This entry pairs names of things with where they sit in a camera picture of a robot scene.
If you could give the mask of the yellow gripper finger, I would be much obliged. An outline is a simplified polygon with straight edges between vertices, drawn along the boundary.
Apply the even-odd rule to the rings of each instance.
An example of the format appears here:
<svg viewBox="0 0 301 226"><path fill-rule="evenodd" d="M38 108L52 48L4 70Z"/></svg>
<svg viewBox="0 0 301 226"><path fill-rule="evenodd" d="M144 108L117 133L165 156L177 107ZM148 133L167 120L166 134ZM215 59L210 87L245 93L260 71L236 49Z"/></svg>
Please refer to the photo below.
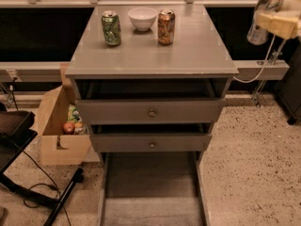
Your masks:
<svg viewBox="0 0 301 226"><path fill-rule="evenodd" d="M294 39L300 36L300 16L291 17L284 11L257 11L255 23L284 40Z"/></svg>
<svg viewBox="0 0 301 226"><path fill-rule="evenodd" d="M283 11L285 15L299 17L301 15L301 0L284 0Z"/></svg>

